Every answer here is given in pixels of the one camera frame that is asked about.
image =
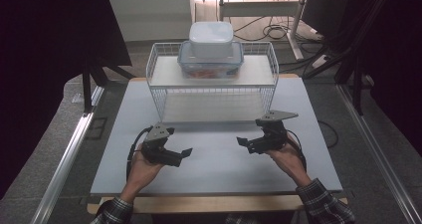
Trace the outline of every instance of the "plastic container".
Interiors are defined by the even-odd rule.
[[[233,27],[228,22],[194,23],[190,28],[189,41],[197,58],[233,56]]]
[[[243,64],[242,44],[230,43],[232,56],[224,58],[198,58],[190,42],[182,43],[177,62],[187,79],[236,79]]]

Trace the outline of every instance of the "person's hand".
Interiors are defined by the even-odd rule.
[[[288,138],[296,143],[289,134]],[[286,143],[280,150],[268,150],[265,153],[270,155],[297,186],[306,186],[312,182],[298,157],[298,153],[289,143]]]
[[[137,193],[156,177],[163,166],[163,164],[150,163],[140,151],[136,151],[132,158],[130,174],[127,178],[126,186],[121,192],[120,199],[128,203],[133,202]]]

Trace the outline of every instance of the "metal frame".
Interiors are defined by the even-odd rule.
[[[299,22],[306,0],[299,2],[227,2],[220,0],[219,20],[224,17],[293,16],[292,30],[286,31],[287,38],[297,61],[303,60],[301,48],[296,41]]]
[[[406,190],[406,187],[400,181],[400,178],[394,172],[391,164],[389,163],[387,157],[384,155],[381,147],[378,144],[375,136],[372,134],[372,131],[368,124],[365,121],[363,115],[360,115],[356,109],[353,107],[351,102],[352,98],[348,92],[347,85],[337,85],[337,89],[347,106],[348,111],[351,114],[354,122],[356,123],[357,128],[365,140],[366,145],[369,147],[373,159],[379,167],[387,185],[389,186],[391,193],[396,199],[397,204],[399,205],[401,211],[403,212],[404,217],[408,223],[422,223],[422,219],[418,210],[413,203],[412,198]]]
[[[63,154],[62,160],[60,161],[59,166],[57,167],[56,172],[54,173],[53,178],[50,181],[46,192],[44,193],[43,199],[41,200],[37,211],[31,220],[31,223],[41,224],[48,222],[50,215],[56,205],[57,199],[59,198],[59,195],[62,191],[62,188],[65,185],[69,172],[71,171],[75,158],[77,157],[78,150],[84,139],[84,135],[90,126],[95,109],[99,103],[103,91],[104,89],[101,87],[96,87],[94,90],[92,96],[93,109],[89,113],[84,113],[84,115],[81,117],[68,144],[68,147]]]

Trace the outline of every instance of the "white wire rack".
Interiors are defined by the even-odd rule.
[[[152,46],[146,78],[162,122],[246,121],[270,109],[279,65],[271,43],[242,43],[236,79],[185,79],[180,43]]]

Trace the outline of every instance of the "plaid shirt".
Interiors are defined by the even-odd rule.
[[[338,201],[318,179],[305,187],[296,189],[298,195],[305,204],[305,209],[314,218],[316,223],[334,224],[334,223],[354,223],[354,216],[350,208]],[[133,206],[116,197],[114,200],[104,203],[100,215],[92,224],[103,223],[128,223],[133,211]],[[229,214],[226,224],[259,224],[253,215],[249,214]]]

